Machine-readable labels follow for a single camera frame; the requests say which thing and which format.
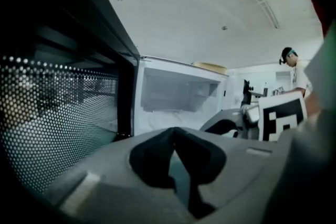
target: white ceiling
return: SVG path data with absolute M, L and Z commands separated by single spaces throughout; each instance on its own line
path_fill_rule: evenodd
M 311 59 L 322 42 L 311 0 L 110 1 L 142 55 L 236 68 L 277 62 L 285 46 Z

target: kitchen wall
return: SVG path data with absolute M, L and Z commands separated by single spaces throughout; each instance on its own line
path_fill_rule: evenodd
M 250 67 L 229 69 L 229 76 L 237 76 L 250 82 L 250 87 L 254 87 L 252 92 L 263 93 L 264 88 L 268 92 L 279 87 L 285 91 L 292 88 L 292 68 L 287 65 L 269 64 Z

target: white cabinet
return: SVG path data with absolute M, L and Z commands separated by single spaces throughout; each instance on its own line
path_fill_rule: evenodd
M 134 135 L 166 127 L 199 129 L 223 108 L 228 76 L 179 62 L 140 60 Z
M 283 87 L 285 91 L 290 91 L 293 88 L 292 85 L 292 75 L 290 71 L 276 72 L 276 89 Z
M 250 87 L 253 87 L 252 92 L 263 94 L 264 88 L 268 88 L 268 92 L 272 93 L 275 89 L 275 72 L 241 73 L 239 76 L 250 82 Z
M 230 76 L 226 79 L 225 94 L 223 98 L 223 110 L 240 109 L 244 99 L 244 79 L 238 76 Z

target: gray plastic surface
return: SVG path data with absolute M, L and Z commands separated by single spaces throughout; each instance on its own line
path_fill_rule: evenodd
M 238 130 L 238 137 L 239 138 L 248 138 L 247 137 L 247 129 L 245 127 L 245 123 L 243 121 L 243 113 L 241 109 L 228 109 L 228 110 L 222 110 L 218 112 L 216 115 L 214 115 L 210 120 L 208 120 L 204 125 L 200 128 L 200 131 L 205 131 L 214 124 L 216 124 L 218 121 L 221 120 L 230 120 L 233 121 L 238 128 L 241 128 L 243 130 Z
M 303 210 L 310 206 L 313 211 L 317 206 L 323 208 L 325 202 L 312 203 L 311 192 L 304 188 L 303 193 L 296 194 L 296 190 L 309 182 L 307 179 L 313 182 L 315 175 L 330 170 L 336 145 L 334 116 L 322 114 L 320 121 L 315 118 L 302 122 L 298 128 L 284 131 L 277 143 L 232 139 L 185 128 L 221 148 L 227 158 L 213 182 L 198 186 L 202 201 L 216 208 L 198 221 L 186 209 L 184 193 L 176 195 L 172 189 L 151 188 L 130 167 L 131 150 L 164 130 L 104 146 L 54 181 L 47 193 L 61 191 L 62 186 L 66 188 L 74 175 L 83 172 L 98 175 L 101 181 L 97 188 L 75 215 L 94 223 L 262 223 L 265 216 L 274 220 L 279 216 L 277 213 L 295 212 L 294 206 L 282 210 L 277 204 L 280 201 L 280 208 L 284 208 L 292 197 L 306 202 Z M 179 173 L 176 167 L 173 170 L 174 167 L 170 171 L 172 176 Z M 180 179 L 180 186 L 187 186 L 188 178 Z M 315 189 L 314 193 L 327 191 Z
M 268 142 L 226 138 L 193 129 L 184 130 L 214 143 L 227 155 L 225 167 L 215 181 L 199 187 L 203 200 L 216 208 L 225 206 L 234 199 L 263 169 L 267 155 L 251 154 L 249 148 L 256 152 L 271 153 L 276 146 Z M 61 191 L 62 185 L 68 186 L 67 182 L 75 175 L 91 172 L 102 179 L 78 210 L 76 217 L 81 220 L 99 223 L 185 223 L 195 220 L 174 190 L 147 186 L 128 163 L 129 153 L 134 146 L 162 131 L 104 146 L 59 177 L 47 189 L 46 197 L 53 196 L 55 191 Z
M 259 127 L 252 127 L 247 130 L 247 139 L 258 140 L 259 139 Z

